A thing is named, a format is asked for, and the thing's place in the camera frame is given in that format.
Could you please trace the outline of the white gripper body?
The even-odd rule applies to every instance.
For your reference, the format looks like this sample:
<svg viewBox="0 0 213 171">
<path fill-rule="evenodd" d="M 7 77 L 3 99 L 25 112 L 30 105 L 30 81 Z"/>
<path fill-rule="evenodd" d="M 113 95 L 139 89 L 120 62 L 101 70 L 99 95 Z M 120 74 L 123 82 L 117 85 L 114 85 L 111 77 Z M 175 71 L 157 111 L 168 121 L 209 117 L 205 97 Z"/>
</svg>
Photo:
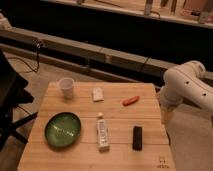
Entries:
<svg viewBox="0 0 213 171">
<path fill-rule="evenodd" d="M 166 110 L 174 110 L 182 103 L 182 97 L 169 86 L 162 86 L 159 92 L 159 103 Z"/>
</svg>

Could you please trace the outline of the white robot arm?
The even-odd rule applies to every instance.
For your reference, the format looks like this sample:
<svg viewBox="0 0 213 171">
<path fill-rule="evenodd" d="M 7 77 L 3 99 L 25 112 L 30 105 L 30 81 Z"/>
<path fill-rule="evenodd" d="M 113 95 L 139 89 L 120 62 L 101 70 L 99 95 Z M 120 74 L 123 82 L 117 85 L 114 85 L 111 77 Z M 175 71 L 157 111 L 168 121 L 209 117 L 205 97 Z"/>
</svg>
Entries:
<svg viewBox="0 0 213 171">
<path fill-rule="evenodd" d="M 173 110 L 184 98 L 213 113 L 213 87 L 202 81 L 205 72 L 205 66 L 199 61 L 189 61 L 165 71 L 164 85 L 158 92 L 162 124 L 172 119 Z"/>
</svg>

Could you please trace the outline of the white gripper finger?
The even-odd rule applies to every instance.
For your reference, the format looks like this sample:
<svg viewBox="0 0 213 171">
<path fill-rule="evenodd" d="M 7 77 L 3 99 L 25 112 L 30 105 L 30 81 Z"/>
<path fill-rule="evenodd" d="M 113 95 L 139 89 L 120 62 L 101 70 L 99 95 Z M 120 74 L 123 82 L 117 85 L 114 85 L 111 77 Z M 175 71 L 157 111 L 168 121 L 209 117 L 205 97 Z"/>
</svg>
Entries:
<svg viewBox="0 0 213 171">
<path fill-rule="evenodd" d="M 162 109 L 162 123 L 163 124 L 169 123 L 170 120 L 172 119 L 173 115 L 174 115 L 174 112 L 172 109 L 163 108 Z"/>
</svg>

